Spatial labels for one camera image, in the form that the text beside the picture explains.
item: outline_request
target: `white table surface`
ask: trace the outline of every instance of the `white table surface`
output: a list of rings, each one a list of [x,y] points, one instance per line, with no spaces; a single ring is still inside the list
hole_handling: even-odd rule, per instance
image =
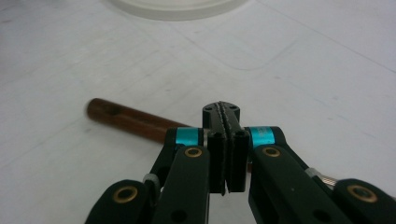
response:
[[[216,101],[275,125],[310,166],[396,195],[396,2],[256,0],[198,21],[105,0],[0,0],[0,223],[83,223],[162,146],[87,119],[104,98],[201,127]],[[254,223],[248,194],[210,223]]]

